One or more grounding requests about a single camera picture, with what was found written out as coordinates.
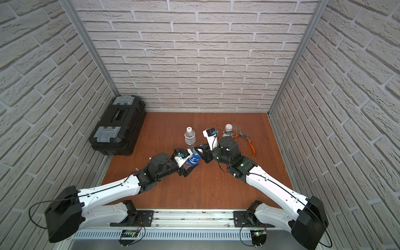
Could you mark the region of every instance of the toolbox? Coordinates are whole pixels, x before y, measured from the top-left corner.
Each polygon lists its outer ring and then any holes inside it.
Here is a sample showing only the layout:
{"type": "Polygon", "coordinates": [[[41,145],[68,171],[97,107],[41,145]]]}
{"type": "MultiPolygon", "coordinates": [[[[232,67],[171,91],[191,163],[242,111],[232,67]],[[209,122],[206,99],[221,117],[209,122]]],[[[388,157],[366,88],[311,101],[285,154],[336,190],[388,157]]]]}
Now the toolbox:
{"type": "Polygon", "coordinates": [[[131,155],[142,128],[146,109],[138,96],[117,96],[89,136],[94,150],[103,155],[131,155]]]}

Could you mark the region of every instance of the small bottle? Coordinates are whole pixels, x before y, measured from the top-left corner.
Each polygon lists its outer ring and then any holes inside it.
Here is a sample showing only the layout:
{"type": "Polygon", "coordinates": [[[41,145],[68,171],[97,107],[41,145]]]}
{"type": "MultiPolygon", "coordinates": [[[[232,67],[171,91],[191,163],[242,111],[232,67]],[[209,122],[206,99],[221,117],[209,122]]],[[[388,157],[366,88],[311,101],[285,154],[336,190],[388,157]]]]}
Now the small bottle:
{"type": "Polygon", "coordinates": [[[225,131],[222,136],[230,136],[232,134],[232,124],[226,124],[225,125],[225,131]]]}
{"type": "Polygon", "coordinates": [[[202,151],[201,149],[194,149],[194,148],[192,148],[192,153],[193,153],[192,157],[190,157],[190,158],[185,162],[185,164],[183,164],[183,167],[184,167],[185,169],[188,169],[188,168],[190,168],[191,166],[197,164],[197,162],[201,159],[201,156],[200,156],[200,154],[199,154],[198,152],[202,153],[203,151],[202,151]]]}
{"type": "Polygon", "coordinates": [[[192,127],[187,127],[185,132],[186,144],[193,145],[196,142],[196,133],[192,130],[192,127]]]}

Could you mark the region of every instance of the metal vent grille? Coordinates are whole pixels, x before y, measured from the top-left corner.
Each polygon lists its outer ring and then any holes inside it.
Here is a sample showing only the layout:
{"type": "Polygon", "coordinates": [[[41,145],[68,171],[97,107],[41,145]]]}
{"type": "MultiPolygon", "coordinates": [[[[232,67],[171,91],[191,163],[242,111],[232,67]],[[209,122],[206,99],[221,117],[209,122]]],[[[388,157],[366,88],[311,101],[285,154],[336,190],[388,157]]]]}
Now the metal vent grille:
{"type": "MultiPolygon", "coordinates": [[[[83,229],[78,231],[74,239],[77,240],[108,240],[120,239],[122,229],[83,229]]],[[[251,240],[250,230],[243,229],[242,240],[251,240]]],[[[143,240],[240,240],[238,229],[229,230],[172,230],[146,229],[143,240]]]]}

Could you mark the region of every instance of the brick wallpaper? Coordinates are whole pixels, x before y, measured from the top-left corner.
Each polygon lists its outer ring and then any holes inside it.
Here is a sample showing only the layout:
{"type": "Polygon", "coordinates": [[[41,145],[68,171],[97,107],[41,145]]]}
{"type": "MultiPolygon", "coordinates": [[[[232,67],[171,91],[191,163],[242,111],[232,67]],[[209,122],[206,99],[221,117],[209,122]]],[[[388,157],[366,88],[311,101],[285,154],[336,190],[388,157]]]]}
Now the brick wallpaper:
{"type": "Polygon", "coordinates": [[[400,1],[331,0],[271,115],[336,249],[400,246],[400,1]]]}
{"type": "MultiPolygon", "coordinates": [[[[0,2],[0,249],[51,249],[28,208],[91,185],[112,94],[58,1],[0,2]]],[[[32,209],[43,226],[47,206],[32,209]]]]}
{"type": "Polygon", "coordinates": [[[316,3],[74,1],[121,93],[205,112],[267,112],[316,3]]]}

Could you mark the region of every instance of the black motor housing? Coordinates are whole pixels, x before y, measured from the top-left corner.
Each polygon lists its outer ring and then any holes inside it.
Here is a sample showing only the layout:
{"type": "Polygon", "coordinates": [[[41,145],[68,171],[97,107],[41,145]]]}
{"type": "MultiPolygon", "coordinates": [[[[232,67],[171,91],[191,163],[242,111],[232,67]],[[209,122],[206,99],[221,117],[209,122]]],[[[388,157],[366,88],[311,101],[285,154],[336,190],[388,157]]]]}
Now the black motor housing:
{"type": "Polygon", "coordinates": [[[292,227],[293,237],[305,248],[314,250],[329,225],[324,205],[312,196],[292,227]]]}

